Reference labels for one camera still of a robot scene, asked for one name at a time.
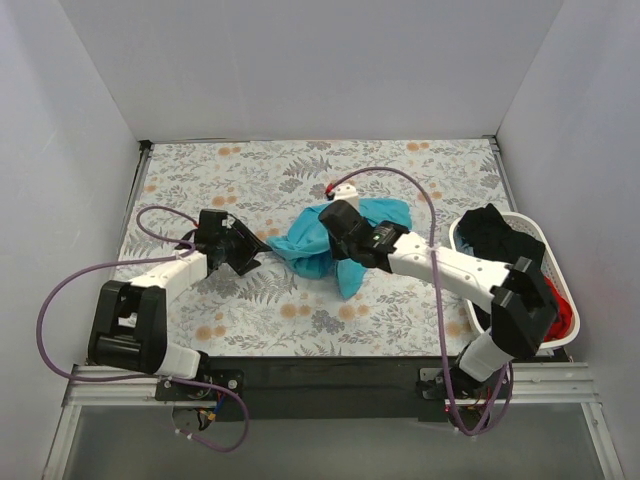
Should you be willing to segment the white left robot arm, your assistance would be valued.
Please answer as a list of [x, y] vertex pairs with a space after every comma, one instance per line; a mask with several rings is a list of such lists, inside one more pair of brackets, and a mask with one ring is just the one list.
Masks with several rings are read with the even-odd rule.
[[174, 241], [174, 253], [151, 270], [102, 286], [88, 358], [98, 365], [178, 378], [180, 390], [200, 400], [211, 392], [213, 377], [200, 367], [201, 353], [168, 340], [169, 306], [224, 264], [239, 276], [256, 269], [257, 256], [271, 248], [226, 211], [205, 209], [194, 226]]

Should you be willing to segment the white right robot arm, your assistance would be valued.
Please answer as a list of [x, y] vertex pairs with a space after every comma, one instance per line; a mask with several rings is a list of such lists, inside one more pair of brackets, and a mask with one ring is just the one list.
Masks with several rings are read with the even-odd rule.
[[344, 200], [331, 202], [319, 221], [335, 259], [430, 282], [489, 313], [489, 328], [440, 375], [451, 381], [457, 396], [479, 395], [509, 362], [534, 357], [557, 316], [558, 304], [543, 274], [524, 257], [508, 264], [431, 246], [400, 224], [371, 225]]

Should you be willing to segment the teal t shirt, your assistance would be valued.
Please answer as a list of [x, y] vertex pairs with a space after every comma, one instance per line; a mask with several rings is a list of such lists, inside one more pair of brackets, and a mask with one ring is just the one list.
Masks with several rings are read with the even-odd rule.
[[[325, 207], [305, 208], [285, 235], [268, 237], [266, 243], [303, 278], [317, 280], [334, 274], [341, 296], [348, 300], [361, 288], [366, 268], [353, 260], [332, 258], [328, 232], [318, 219]], [[402, 200], [364, 198], [360, 213], [372, 226], [388, 220], [412, 229], [409, 205]]]

